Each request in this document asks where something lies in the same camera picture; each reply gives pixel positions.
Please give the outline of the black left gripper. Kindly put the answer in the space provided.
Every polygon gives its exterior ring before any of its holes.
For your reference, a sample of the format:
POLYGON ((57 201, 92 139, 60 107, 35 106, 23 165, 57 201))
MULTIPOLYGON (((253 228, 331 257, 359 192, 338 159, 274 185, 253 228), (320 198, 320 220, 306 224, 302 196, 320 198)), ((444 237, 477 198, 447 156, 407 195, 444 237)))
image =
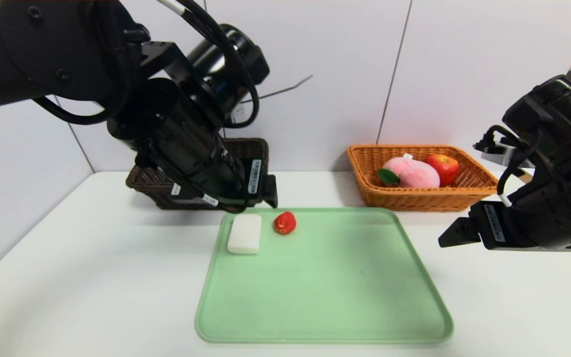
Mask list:
POLYGON ((266 175, 260 157, 226 156, 218 166, 222 189, 217 192, 218 206, 228 212, 242 212, 261 202, 278 208, 276 176, 266 175))

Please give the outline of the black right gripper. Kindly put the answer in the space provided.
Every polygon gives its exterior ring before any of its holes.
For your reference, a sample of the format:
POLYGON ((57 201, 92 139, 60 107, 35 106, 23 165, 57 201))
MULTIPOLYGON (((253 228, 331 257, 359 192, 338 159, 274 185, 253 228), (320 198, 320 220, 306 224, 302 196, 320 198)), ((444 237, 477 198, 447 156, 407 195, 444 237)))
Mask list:
POLYGON ((511 206, 480 201, 438 238, 442 248, 482 242, 486 249, 571 251, 571 189, 522 187, 511 206))

